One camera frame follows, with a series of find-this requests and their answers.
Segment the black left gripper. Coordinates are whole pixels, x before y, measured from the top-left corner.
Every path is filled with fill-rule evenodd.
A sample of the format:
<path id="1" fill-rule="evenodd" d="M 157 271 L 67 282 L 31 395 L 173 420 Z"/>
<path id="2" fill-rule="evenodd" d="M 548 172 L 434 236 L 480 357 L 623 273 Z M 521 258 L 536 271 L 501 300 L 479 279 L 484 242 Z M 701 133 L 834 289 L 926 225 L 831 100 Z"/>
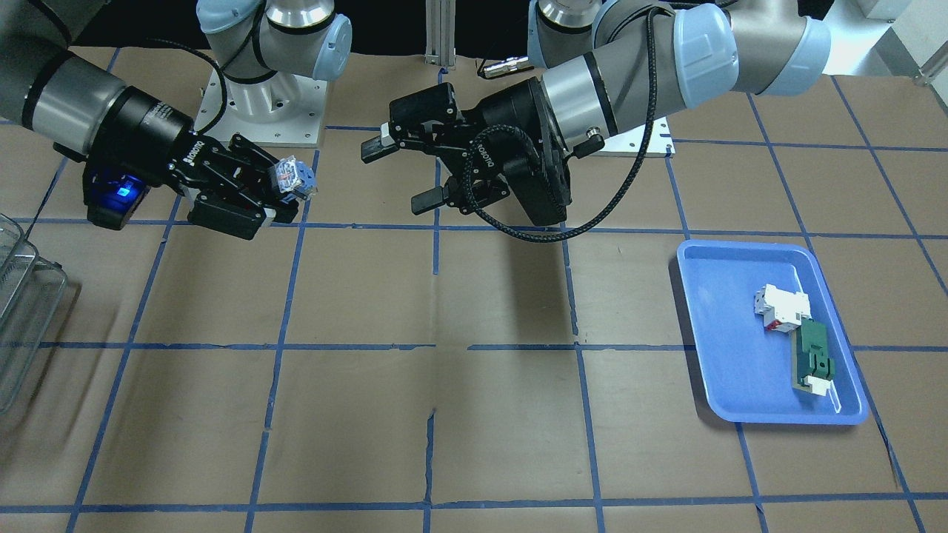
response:
<path id="1" fill-rule="evenodd" d="M 453 208 L 469 215 L 515 196 L 530 222 L 555 226 L 571 202 L 567 156 L 539 78 L 461 110 L 450 82 L 390 102 L 390 121 L 360 145 L 365 164 L 400 149 L 436 156 L 450 177 L 410 199 L 413 215 Z"/>

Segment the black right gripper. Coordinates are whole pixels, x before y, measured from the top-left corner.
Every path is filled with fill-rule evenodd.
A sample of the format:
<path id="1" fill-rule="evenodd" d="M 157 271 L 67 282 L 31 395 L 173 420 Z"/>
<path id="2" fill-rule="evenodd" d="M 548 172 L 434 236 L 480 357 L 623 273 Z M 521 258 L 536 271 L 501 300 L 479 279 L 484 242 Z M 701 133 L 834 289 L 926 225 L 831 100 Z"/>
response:
<path id="1" fill-rule="evenodd" d="M 262 227 L 294 222 L 299 203 L 281 203 L 271 188 L 268 170 L 279 159 L 239 133 L 226 145 L 197 133 L 190 117 L 138 88 L 112 101 L 111 167 L 193 195 L 193 225 L 252 240 Z"/>

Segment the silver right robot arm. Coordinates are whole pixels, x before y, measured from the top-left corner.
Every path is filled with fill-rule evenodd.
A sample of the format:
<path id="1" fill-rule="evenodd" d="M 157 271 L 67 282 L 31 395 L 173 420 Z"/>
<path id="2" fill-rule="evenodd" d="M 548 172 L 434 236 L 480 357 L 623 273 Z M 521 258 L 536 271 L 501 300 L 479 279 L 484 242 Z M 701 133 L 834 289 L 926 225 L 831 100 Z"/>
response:
<path id="1" fill-rule="evenodd" d="M 333 1 L 197 1 L 204 43 L 177 43 L 161 28 L 161 1 L 135 1 L 135 47 L 165 47 L 206 64 L 196 117 L 134 87 L 73 48 L 104 21 L 105 1 L 2 3 L 2 118 L 44 136 L 84 165 L 88 221 L 119 230 L 148 192 L 189 203 L 187 221 L 250 240 L 287 225 L 316 191 L 297 156 L 267 146 L 314 145 L 322 92 L 338 80 L 353 43 Z"/>

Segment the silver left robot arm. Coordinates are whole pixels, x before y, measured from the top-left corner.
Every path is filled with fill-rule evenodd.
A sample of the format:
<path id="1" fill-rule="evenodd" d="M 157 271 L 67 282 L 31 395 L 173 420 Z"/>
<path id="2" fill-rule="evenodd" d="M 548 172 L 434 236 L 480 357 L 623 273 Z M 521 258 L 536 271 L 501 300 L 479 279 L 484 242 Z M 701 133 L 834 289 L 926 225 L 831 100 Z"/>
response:
<path id="1" fill-rule="evenodd" d="M 468 110 L 449 82 L 406 95 L 362 143 L 365 163 L 416 150 L 447 168 L 443 185 L 413 196 L 416 215 L 467 215 L 514 195 L 533 225 L 558 225 L 569 158 L 729 91 L 802 94 L 832 51 L 830 26 L 795 1 L 532 1 L 527 33 L 541 77 Z"/>

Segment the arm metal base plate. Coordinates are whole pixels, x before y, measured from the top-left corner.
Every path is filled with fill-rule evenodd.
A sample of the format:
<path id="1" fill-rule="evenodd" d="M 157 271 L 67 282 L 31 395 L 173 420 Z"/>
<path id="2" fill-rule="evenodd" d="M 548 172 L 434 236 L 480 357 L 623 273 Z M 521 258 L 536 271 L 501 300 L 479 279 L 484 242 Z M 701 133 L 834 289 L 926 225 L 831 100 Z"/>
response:
<path id="1" fill-rule="evenodd" d="M 592 156 L 617 156 L 617 158 L 636 158 L 640 151 L 646 125 L 638 126 L 625 133 L 614 135 L 605 141 L 604 148 L 594 152 Z M 674 156 L 676 148 L 672 139 L 667 117 L 657 117 L 651 128 L 647 151 L 647 158 L 666 158 Z"/>
<path id="2" fill-rule="evenodd" d="M 277 72 L 240 84 L 211 71 L 194 129 L 222 143 L 235 134 L 261 147 L 318 148 L 332 82 Z"/>

